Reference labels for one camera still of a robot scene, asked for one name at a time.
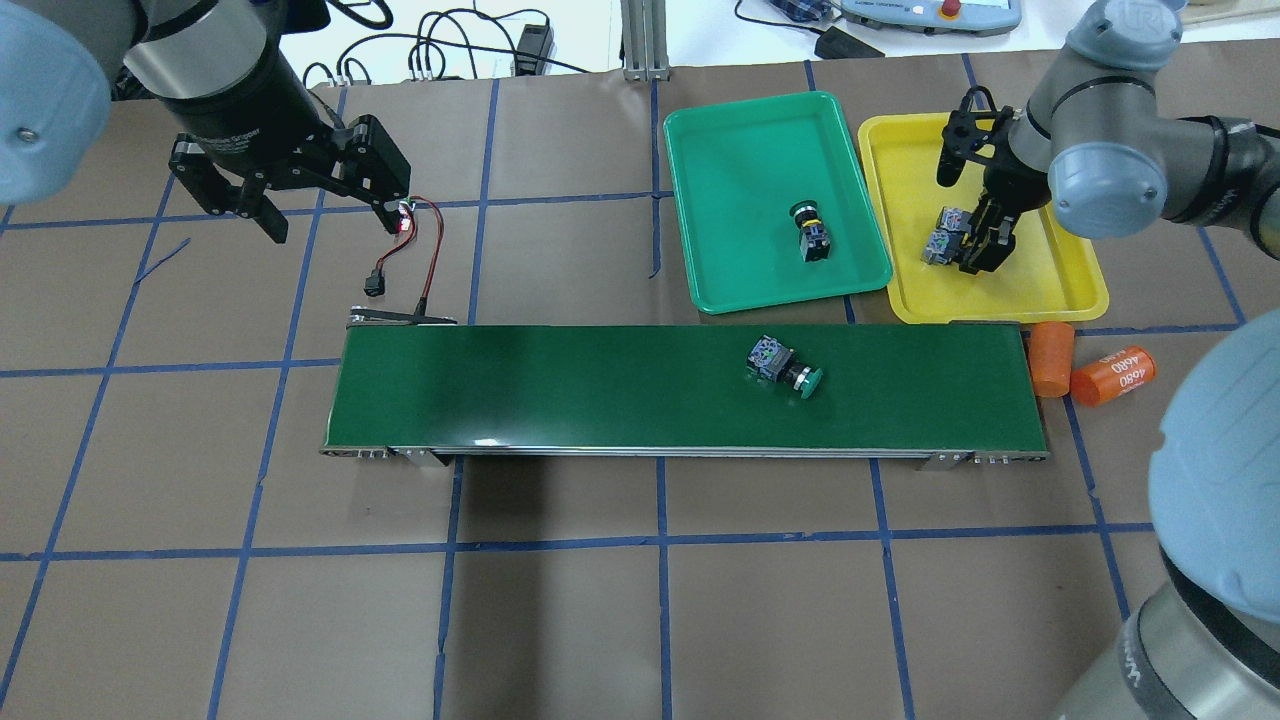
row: power adapter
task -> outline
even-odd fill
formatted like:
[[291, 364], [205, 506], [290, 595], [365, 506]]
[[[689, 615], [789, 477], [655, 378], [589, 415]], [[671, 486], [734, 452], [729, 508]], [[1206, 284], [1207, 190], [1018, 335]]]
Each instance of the power adapter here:
[[521, 54], [515, 59], [516, 76], [540, 76], [547, 72], [545, 58], [552, 54], [552, 26], [525, 26], [520, 32]]
[[849, 35], [838, 27], [829, 27], [827, 32], [818, 36], [818, 42], [813, 46], [813, 54], [823, 60], [836, 60], [838, 58], [883, 58], [884, 54], [867, 45], [861, 40]]

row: conveyor belt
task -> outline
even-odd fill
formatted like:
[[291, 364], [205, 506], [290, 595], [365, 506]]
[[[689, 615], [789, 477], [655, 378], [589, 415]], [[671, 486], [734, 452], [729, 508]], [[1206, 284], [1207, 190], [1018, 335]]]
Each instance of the conveyor belt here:
[[[826, 378], [754, 378], [762, 334]], [[1016, 325], [355, 324], [324, 452], [1047, 456]]]

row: orange cylinder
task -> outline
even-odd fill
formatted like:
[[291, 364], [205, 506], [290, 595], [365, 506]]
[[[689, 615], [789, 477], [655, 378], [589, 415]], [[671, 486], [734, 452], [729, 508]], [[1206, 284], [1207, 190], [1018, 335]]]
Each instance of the orange cylinder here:
[[1075, 328], [1066, 323], [1037, 323], [1027, 341], [1027, 364], [1036, 397], [1062, 397], [1071, 387]]
[[1156, 360], [1130, 345], [1071, 373], [1071, 400], [1088, 407], [1110, 402], [1156, 379]]

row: metal bracket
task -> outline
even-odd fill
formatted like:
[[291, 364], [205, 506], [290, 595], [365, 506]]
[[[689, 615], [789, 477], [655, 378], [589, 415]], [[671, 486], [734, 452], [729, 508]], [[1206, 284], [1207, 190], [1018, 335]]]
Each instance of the metal bracket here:
[[668, 79], [667, 0], [622, 0], [622, 76]]

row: green surface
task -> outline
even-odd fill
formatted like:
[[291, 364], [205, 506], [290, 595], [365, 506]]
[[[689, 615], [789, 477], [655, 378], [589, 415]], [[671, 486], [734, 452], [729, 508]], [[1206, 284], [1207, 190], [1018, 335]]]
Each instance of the green surface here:
[[[762, 334], [813, 397], [746, 369]], [[357, 325], [325, 447], [1046, 450], [1016, 325]]]
[[[663, 126], [694, 305], [728, 313], [879, 290], [892, 274], [844, 113], [803, 92], [677, 110]], [[805, 263], [791, 206], [831, 255]]]

